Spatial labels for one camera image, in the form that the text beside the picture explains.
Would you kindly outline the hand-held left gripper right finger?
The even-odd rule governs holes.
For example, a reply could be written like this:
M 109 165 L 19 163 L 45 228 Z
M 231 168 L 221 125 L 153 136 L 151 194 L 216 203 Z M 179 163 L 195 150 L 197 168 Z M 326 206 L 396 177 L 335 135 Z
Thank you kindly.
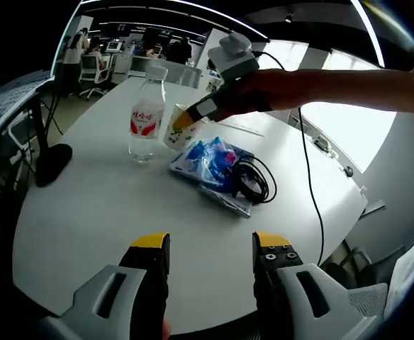
M 289 240 L 252 235 L 254 297 L 261 339 L 370 339 L 378 327 L 378 287 L 346 289 Z

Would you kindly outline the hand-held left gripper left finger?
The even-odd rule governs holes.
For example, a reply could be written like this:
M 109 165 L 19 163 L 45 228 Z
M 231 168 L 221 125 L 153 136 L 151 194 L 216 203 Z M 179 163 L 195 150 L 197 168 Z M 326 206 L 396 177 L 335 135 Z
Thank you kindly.
M 60 317 L 39 323 L 43 339 L 162 339 L 169 288 L 170 236 L 139 237 L 73 296 Z

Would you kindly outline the person's right hand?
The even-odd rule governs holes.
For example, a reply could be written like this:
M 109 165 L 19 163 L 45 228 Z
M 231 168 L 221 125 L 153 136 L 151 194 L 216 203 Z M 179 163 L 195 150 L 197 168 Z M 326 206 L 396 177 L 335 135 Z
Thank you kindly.
M 223 119 L 251 112 L 286 110 L 281 101 L 280 80 L 282 70 L 266 69 L 250 73 L 237 80 L 226 91 Z

